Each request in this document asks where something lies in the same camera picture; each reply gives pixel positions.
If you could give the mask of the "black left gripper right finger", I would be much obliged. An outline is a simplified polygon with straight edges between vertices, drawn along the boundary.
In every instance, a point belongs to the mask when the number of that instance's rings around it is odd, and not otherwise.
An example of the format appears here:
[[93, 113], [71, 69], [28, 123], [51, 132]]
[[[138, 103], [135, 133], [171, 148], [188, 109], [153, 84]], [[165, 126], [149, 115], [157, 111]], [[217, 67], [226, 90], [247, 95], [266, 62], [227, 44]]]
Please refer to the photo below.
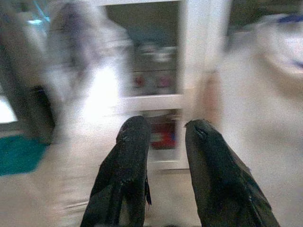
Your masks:
[[186, 151], [203, 227], [278, 227], [250, 169], [208, 121], [186, 125]]

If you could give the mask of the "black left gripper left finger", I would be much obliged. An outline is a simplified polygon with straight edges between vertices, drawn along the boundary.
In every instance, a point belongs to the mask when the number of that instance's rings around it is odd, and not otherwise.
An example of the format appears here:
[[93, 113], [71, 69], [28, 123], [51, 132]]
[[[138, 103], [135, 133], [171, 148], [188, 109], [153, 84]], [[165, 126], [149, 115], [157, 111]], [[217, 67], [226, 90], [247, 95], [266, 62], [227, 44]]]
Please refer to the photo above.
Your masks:
[[122, 202], [128, 208], [129, 227], [142, 227], [145, 204], [151, 204], [147, 159], [151, 126], [143, 116], [133, 116], [121, 126], [116, 144], [101, 163], [82, 227], [119, 227]]

